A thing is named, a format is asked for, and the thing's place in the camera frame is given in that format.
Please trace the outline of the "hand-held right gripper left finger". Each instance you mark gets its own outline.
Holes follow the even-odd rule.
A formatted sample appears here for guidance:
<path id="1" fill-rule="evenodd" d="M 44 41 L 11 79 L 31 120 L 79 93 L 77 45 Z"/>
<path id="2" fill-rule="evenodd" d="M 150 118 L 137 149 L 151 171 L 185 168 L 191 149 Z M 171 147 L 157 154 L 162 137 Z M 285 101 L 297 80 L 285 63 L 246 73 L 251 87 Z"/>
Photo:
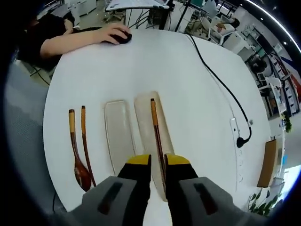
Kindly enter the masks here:
<path id="1" fill-rule="evenodd" d="M 70 212 L 72 226 L 141 226 L 150 198 L 151 156 L 130 158 L 117 176 L 110 176 L 83 195 Z"/>

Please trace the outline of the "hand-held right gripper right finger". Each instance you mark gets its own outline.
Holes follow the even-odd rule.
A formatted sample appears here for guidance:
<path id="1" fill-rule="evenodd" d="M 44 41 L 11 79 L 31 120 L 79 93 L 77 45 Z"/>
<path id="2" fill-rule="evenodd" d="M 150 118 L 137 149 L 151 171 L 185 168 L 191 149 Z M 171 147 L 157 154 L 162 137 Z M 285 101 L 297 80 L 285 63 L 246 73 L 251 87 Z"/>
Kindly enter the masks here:
<path id="1" fill-rule="evenodd" d="M 165 155 L 166 198 L 174 226 L 257 226 L 259 217 L 238 208 L 232 196 L 199 177 L 184 157 Z"/>

